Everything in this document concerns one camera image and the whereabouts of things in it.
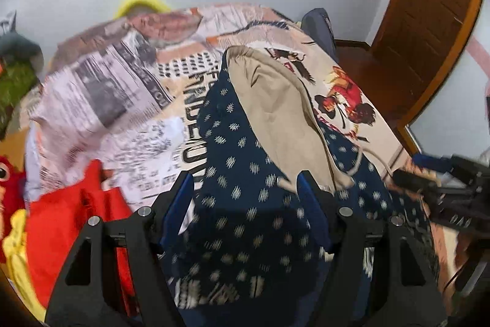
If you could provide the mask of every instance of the metal screw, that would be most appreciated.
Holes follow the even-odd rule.
[[[348,218],[349,216],[352,216],[353,212],[352,212],[352,210],[349,207],[341,207],[339,209],[339,214],[341,214],[342,216]]]
[[[393,223],[395,226],[403,225],[403,219],[401,219],[399,216],[392,216],[390,218],[390,222]]]
[[[95,226],[99,222],[100,222],[100,218],[98,216],[91,216],[88,220],[90,226]]]
[[[139,216],[148,216],[149,214],[151,214],[151,208],[150,207],[144,206],[144,207],[141,207],[140,209],[138,209],[138,215]]]

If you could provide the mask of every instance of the yellow ring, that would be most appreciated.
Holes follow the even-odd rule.
[[[121,4],[119,5],[118,11],[114,15],[114,19],[127,15],[128,12],[136,6],[144,6],[150,8],[156,13],[168,13],[171,11],[170,6],[168,6],[162,0],[122,0]]]

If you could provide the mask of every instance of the beige fabric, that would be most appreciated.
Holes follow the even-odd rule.
[[[352,178],[335,166],[306,89],[295,74],[245,46],[230,47],[226,61],[255,136],[292,187],[302,170],[309,170],[330,191],[352,186]]]

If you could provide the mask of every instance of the wooden door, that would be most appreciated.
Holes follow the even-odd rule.
[[[382,64],[395,67],[411,88],[400,102],[401,114],[415,104],[443,65],[469,4],[470,0],[390,1],[371,51]]]

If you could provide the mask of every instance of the stuffed toy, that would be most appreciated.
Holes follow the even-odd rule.
[[[24,182],[25,172],[19,172],[6,157],[0,156],[0,249],[3,238],[12,230],[10,217],[25,207],[22,197]],[[0,263],[5,262],[5,254],[0,250]]]

